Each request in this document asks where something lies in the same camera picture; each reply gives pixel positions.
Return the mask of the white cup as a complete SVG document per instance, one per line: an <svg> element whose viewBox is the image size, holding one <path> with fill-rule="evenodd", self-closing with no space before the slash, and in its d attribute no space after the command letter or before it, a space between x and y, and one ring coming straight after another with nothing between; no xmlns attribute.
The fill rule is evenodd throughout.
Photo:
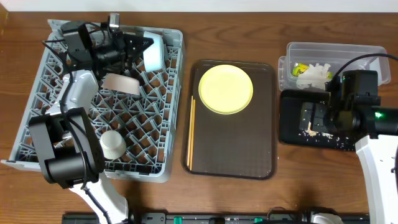
<svg viewBox="0 0 398 224"><path fill-rule="evenodd" d="M126 142L117 131L106 131L99 142L106 159L117 159L126 152Z"/></svg>

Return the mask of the white tissue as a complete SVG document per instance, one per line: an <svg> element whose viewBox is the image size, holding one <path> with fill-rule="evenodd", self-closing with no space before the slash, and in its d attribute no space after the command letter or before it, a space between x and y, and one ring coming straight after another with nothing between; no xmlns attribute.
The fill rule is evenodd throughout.
<svg viewBox="0 0 398 224"><path fill-rule="evenodd" d="M298 89L316 88L319 90L325 90L325 83L330 81L333 73L329 71L331 65L325 63L320 65L308 65L309 69L303 74L299 75L296 80L296 86Z"/></svg>

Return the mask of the food scraps rice pile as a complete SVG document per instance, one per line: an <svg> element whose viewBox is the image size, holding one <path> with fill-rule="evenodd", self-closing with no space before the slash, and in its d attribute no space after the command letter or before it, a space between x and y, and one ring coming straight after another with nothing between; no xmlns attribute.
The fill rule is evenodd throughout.
<svg viewBox="0 0 398 224"><path fill-rule="evenodd" d="M319 124L313 125L311 121L304 124L299 130L298 137L305 146L339 149L342 151L354 151L354 142L348 136L330 134L327 129Z"/></svg>

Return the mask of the green snack wrapper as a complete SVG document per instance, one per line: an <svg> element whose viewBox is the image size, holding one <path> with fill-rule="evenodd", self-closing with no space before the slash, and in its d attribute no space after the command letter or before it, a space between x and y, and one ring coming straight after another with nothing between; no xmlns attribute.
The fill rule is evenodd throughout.
<svg viewBox="0 0 398 224"><path fill-rule="evenodd" d="M299 75L303 74L306 70L309 69L309 66L302 63L295 63L292 69L292 75L298 77Z"/></svg>

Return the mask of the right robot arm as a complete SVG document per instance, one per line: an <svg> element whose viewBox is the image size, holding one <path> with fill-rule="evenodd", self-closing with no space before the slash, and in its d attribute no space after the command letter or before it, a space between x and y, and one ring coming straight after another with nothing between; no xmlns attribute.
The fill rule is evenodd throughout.
<svg viewBox="0 0 398 224"><path fill-rule="evenodd" d="M327 104L304 102L301 123L316 133L354 142L371 223L397 223L397 109L383 108L378 74L345 71L327 83Z"/></svg>

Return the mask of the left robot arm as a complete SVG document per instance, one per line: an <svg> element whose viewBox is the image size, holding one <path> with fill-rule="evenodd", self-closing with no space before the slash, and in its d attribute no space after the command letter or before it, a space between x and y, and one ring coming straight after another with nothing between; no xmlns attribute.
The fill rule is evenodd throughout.
<svg viewBox="0 0 398 224"><path fill-rule="evenodd" d="M149 32L123 32L115 16L96 26L103 34L99 46L85 21L60 27L66 43L63 86L45 114L29 121L29 132L44 179L79 195L96 213L99 223L133 223L125 197L104 173L105 157L88 117L91 101L106 75L122 75L155 44Z"/></svg>

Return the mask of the light blue bowl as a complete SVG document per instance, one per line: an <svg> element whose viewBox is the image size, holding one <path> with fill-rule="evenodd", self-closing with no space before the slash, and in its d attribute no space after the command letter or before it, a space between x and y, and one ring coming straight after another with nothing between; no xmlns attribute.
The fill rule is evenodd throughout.
<svg viewBox="0 0 398 224"><path fill-rule="evenodd" d="M163 69L164 61L164 41L161 35L145 31L144 37L154 41L143 53L144 66L147 72Z"/></svg>

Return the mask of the wooden chopstick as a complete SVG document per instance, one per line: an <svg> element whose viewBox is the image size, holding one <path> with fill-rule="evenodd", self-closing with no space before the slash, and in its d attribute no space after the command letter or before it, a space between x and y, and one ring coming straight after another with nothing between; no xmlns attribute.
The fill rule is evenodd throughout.
<svg viewBox="0 0 398 224"><path fill-rule="evenodd" d="M191 96L190 104L190 119L189 119L189 130L188 130L188 147L187 147L187 167L190 167L190 148L191 148L191 131L192 131L192 113L193 113L193 96Z"/></svg>
<svg viewBox="0 0 398 224"><path fill-rule="evenodd" d="M189 168L192 170L193 167L193 144L194 144L194 131L195 131L195 107L196 100L192 98L192 114L191 114L191 131L190 131L190 165Z"/></svg>

